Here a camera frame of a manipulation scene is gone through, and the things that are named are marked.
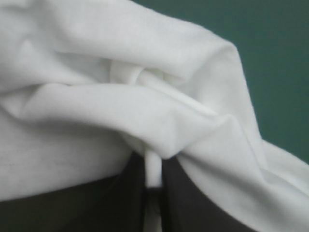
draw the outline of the crumpled cloth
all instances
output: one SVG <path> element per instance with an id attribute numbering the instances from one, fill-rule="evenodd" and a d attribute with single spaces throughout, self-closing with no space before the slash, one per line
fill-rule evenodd
<path id="1" fill-rule="evenodd" d="M 0 200 L 177 158 L 261 232 L 309 231 L 309 166 L 259 133 L 235 46 L 128 0 L 0 2 Z"/>

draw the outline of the teal background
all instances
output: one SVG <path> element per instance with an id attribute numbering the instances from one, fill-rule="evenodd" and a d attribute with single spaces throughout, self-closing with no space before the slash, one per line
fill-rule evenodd
<path id="1" fill-rule="evenodd" d="M 309 163 L 309 0 L 136 0 L 233 42 L 262 137 Z"/>

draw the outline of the white cotton cloth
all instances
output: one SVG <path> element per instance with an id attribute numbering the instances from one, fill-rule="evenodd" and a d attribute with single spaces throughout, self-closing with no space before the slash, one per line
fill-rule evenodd
<path id="1" fill-rule="evenodd" d="M 260 136 L 235 46 L 128 0 L 0 0 L 0 200 L 175 155 L 260 232 L 309 231 L 309 166 Z"/>

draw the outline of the white fabric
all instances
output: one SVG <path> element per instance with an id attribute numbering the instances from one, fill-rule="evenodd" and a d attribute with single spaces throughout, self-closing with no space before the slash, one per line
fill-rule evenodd
<path id="1" fill-rule="evenodd" d="M 128 0 L 1 0 L 0 106 L 1 200 L 182 152 L 236 219 L 309 231 L 309 166 L 262 140 L 236 48 L 203 27 Z"/>

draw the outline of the fabric fold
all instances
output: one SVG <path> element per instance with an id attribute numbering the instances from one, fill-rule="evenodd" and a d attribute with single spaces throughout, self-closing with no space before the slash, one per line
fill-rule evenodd
<path id="1" fill-rule="evenodd" d="M 0 125 L 23 135 L 0 136 L 0 199 L 111 176 L 132 149 L 181 152 L 196 186 L 243 224 L 309 230 L 309 167 L 261 138 L 232 43 L 128 0 L 3 1 L 0 21 Z M 94 148 L 70 155 L 52 142 L 64 131 Z M 26 162 L 9 165 L 17 144 Z"/>

